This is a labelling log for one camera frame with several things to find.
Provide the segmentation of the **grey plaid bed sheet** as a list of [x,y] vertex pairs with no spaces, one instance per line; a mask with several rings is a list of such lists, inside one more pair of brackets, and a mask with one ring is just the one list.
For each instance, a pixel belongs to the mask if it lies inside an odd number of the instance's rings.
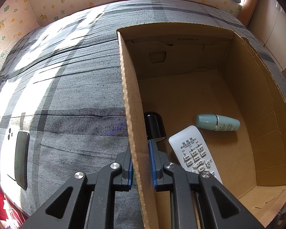
[[[247,37],[286,91],[286,80],[251,32],[206,5],[115,2],[34,30],[13,47],[0,72],[0,187],[27,216],[76,172],[96,172],[130,148],[117,30],[161,22],[205,24]],[[14,175],[19,131],[30,134],[27,190]],[[145,228],[136,175],[130,192],[117,193],[111,223]]]

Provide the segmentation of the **black smartphone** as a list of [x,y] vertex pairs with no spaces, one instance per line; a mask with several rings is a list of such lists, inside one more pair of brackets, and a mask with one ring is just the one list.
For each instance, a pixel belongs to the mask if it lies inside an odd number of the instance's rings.
[[14,159],[14,175],[19,186],[27,190],[27,162],[30,134],[25,131],[19,131],[17,134],[15,159]]

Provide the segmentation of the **red blanket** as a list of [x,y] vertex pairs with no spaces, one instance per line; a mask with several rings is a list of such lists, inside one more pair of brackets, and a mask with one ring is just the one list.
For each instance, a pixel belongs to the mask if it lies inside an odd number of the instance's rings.
[[0,188],[0,228],[20,228],[27,219]]

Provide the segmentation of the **white remote control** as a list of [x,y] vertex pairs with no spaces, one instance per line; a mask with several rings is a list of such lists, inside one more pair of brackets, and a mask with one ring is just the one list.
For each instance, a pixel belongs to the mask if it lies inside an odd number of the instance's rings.
[[208,171],[218,181],[222,181],[210,150],[197,127],[188,126],[172,135],[168,142],[186,171],[195,174]]

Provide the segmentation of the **black glossy jar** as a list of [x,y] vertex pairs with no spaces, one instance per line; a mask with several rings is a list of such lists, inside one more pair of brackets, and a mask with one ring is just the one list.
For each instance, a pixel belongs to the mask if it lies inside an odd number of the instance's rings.
[[167,138],[162,117],[156,112],[144,113],[146,134],[148,140],[163,141]]

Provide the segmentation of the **brown cardboard box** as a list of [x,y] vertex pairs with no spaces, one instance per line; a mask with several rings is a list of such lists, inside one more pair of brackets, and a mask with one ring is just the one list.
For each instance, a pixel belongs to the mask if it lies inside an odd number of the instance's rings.
[[170,161],[210,171],[270,226],[286,203],[286,91],[256,47],[196,23],[128,26],[117,37],[144,227],[172,227],[169,193],[152,186],[149,112]]

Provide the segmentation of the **beige wardrobe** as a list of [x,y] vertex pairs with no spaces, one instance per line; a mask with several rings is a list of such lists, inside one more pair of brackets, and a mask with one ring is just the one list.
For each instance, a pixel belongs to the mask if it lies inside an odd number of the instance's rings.
[[258,0],[249,29],[286,79],[286,13],[279,2]]

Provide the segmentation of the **teal lotion bottle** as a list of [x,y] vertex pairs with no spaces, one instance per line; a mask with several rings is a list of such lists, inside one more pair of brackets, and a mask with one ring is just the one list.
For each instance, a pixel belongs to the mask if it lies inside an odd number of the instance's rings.
[[240,128],[240,121],[223,115],[200,114],[196,116],[195,125],[211,131],[236,131]]

